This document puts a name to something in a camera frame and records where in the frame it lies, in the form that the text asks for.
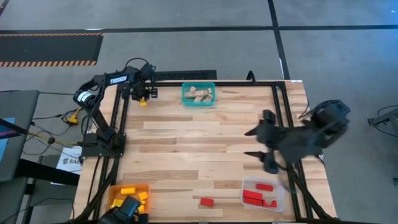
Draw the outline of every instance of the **table leg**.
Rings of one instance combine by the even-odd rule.
[[[78,174],[38,164],[26,159],[19,159],[15,176],[31,177],[74,186],[77,186],[80,177]]]

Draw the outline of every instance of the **sticker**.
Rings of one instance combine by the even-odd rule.
[[[82,102],[86,101],[87,97],[92,96],[92,95],[93,95],[93,94],[88,93],[88,94],[86,94],[85,96],[83,96],[83,97],[81,98]]]
[[[83,93],[80,93],[80,95],[79,95],[78,98],[77,98],[77,101],[81,102],[81,98],[82,98],[83,96],[85,96],[87,93],[89,93],[89,92],[84,91]]]

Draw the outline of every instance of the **yellow connector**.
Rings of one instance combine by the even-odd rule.
[[[79,121],[77,120],[77,114],[79,113],[80,109],[81,108],[77,109],[76,112],[70,118],[67,118],[68,124],[75,125],[79,123]]]
[[[147,105],[147,102],[146,102],[144,99],[141,99],[141,100],[139,100],[139,104],[140,104],[141,106],[146,106],[146,105]]]

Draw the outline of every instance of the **wooden table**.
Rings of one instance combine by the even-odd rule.
[[[292,117],[298,126],[297,117],[307,105],[304,86],[302,82],[285,83]],[[101,102],[100,110],[107,122],[115,92],[116,86],[109,87]],[[294,221],[288,192],[285,192],[285,210],[281,213],[246,207],[240,202],[244,176],[278,179],[277,175],[265,173],[258,159],[243,154],[264,150],[254,137],[243,134],[255,127],[263,110],[275,112],[272,96],[268,86],[216,87],[217,101],[211,108],[184,108],[180,87],[159,87],[158,99],[149,100],[147,106],[131,101],[125,130],[127,143],[116,184],[150,183],[150,222]],[[286,125],[281,94],[279,99]],[[96,158],[84,161],[74,204],[76,215],[86,207],[95,163]],[[309,191],[326,212],[335,216],[322,164],[308,157],[303,160],[303,168]],[[286,174],[280,175],[287,180]],[[103,197],[101,215],[106,211],[107,195],[106,192]],[[215,206],[199,205],[201,197],[213,198]],[[301,194],[298,197],[304,217]]]

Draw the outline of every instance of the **white label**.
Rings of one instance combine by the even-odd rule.
[[[81,147],[75,146],[73,148],[64,147],[58,160],[57,169],[79,174],[81,172],[81,164],[79,162],[79,156],[81,155]]]
[[[89,97],[89,96],[91,96],[91,95],[92,95],[91,93],[86,94],[85,96],[83,96],[83,97],[81,98],[81,101],[82,101],[82,102],[86,101],[87,97]]]
[[[82,99],[86,94],[89,94],[89,92],[84,91],[83,93],[80,93],[80,95],[79,95],[78,98],[77,98],[77,101],[81,102],[81,99]]]
[[[119,83],[119,82],[124,82],[124,81],[126,81],[126,80],[127,80],[127,76],[125,76],[125,77],[119,77],[119,78],[113,78],[113,79],[111,79],[111,85],[112,85],[112,84]]]

